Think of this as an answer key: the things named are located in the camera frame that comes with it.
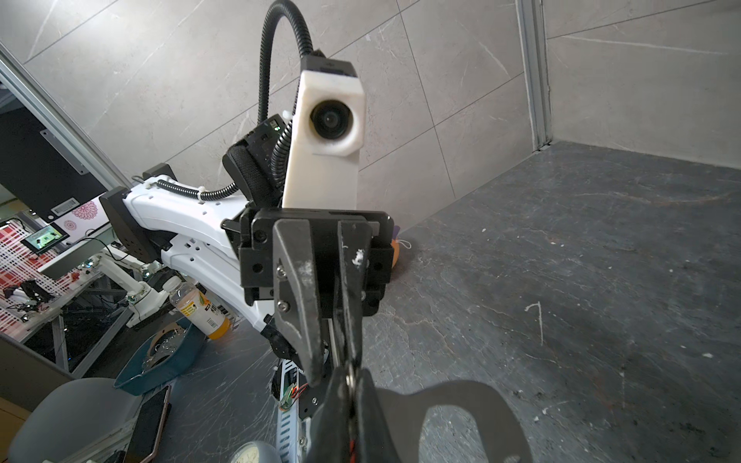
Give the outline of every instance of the plastic bottle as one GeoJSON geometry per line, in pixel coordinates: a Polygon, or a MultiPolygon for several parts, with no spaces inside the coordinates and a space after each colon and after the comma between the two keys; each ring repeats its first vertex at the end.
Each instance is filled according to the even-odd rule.
{"type": "Polygon", "coordinates": [[[229,330],[229,319],[197,287],[174,276],[162,285],[162,289],[170,293],[173,306],[209,338],[218,339],[229,330]]]}

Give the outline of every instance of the orange object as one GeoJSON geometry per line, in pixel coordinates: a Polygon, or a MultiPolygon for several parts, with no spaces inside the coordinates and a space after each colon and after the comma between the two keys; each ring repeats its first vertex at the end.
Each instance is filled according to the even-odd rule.
{"type": "Polygon", "coordinates": [[[391,240],[391,247],[393,248],[393,263],[391,268],[396,265],[396,261],[399,260],[399,242],[396,239],[391,240]]]}

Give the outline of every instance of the white bottle cap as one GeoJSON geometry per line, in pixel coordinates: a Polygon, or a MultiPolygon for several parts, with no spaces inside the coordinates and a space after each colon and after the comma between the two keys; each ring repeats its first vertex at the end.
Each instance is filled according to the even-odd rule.
{"type": "Polygon", "coordinates": [[[167,291],[168,293],[172,293],[174,290],[177,289],[178,286],[182,283],[182,280],[178,278],[177,276],[174,276],[167,280],[165,284],[162,285],[162,289],[167,291]]]}

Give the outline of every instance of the blue plastic basket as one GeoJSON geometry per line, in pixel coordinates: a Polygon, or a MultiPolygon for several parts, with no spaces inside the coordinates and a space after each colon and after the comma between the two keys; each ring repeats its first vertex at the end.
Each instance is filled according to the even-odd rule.
{"type": "Polygon", "coordinates": [[[168,382],[184,372],[198,356],[203,346],[206,335],[190,323],[185,317],[176,322],[186,329],[185,337],[175,353],[165,359],[162,363],[150,368],[146,373],[142,372],[142,362],[147,355],[147,350],[154,336],[149,338],[131,357],[118,377],[113,387],[125,390],[133,396],[152,390],[153,388],[168,382]]]}

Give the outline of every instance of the screw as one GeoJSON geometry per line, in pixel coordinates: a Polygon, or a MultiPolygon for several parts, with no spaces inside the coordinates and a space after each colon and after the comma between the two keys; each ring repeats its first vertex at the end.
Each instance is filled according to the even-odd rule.
{"type": "Polygon", "coordinates": [[[288,304],[286,301],[278,301],[276,302],[276,306],[278,306],[278,310],[283,313],[287,313],[290,310],[290,304],[288,304]]]}
{"type": "Polygon", "coordinates": [[[276,276],[278,277],[278,280],[280,280],[281,282],[284,282],[286,281],[286,279],[288,279],[288,277],[285,274],[285,270],[283,270],[282,265],[278,265],[278,267],[276,267],[276,276]]]}
{"type": "Polygon", "coordinates": [[[268,235],[266,235],[262,230],[256,230],[253,236],[255,237],[255,241],[258,243],[264,243],[268,240],[268,235]]]}

